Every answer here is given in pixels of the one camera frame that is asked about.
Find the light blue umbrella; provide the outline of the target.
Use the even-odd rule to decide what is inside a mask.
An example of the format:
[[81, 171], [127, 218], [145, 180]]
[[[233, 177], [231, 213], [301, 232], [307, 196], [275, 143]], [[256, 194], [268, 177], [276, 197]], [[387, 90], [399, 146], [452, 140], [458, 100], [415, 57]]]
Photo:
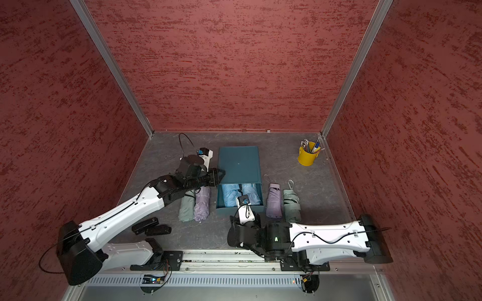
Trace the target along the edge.
[[238, 184], [222, 184], [223, 202], [225, 207], [237, 207], [238, 198], [241, 196]]
[[257, 185], [252, 183], [241, 184], [242, 194], [246, 195], [252, 205], [261, 205], [261, 198], [258, 194]]

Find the teal three-drawer cabinet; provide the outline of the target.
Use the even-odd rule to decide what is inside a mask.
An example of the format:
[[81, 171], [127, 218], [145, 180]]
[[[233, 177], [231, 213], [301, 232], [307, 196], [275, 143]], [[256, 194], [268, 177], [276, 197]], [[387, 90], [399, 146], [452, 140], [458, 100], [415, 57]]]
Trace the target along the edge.
[[237, 209], [237, 205], [225, 205], [222, 185], [226, 184], [253, 184], [260, 202], [253, 205], [252, 210], [255, 213], [265, 211], [259, 148], [257, 146], [221, 147], [218, 152], [217, 166], [218, 169], [226, 172], [218, 186], [216, 207], [218, 215], [234, 215]]

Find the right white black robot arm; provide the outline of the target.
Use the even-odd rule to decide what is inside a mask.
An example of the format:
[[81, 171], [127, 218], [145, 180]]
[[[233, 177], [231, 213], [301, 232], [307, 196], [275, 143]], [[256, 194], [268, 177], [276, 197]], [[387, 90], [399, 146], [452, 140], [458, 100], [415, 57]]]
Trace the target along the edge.
[[255, 253], [283, 270], [325, 271], [334, 260], [362, 258], [371, 265], [393, 262], [379, 228], [367, 214], [345, 224], [307, 225], [277, 222], [261, 225], [258, 216], [230, 217], [228, 245]]

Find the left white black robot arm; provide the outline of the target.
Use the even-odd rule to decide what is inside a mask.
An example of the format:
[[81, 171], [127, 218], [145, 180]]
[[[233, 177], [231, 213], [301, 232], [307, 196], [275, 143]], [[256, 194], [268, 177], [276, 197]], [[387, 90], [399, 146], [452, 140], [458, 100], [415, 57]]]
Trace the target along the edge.
[[100, 271], [113, 268], [161, 272], [168, 269], [163, 249], [152, 238], [123, 244], [110, 241], [187, 192], [218, 186], [226, 172], [209, 167], [212, 156], [208, 153], [184, 157], [174, 174], [153, 179], [129, 201], [81, 224], [64, 224], [59, 231], [56, 256], [69, 285], [80, 285]]

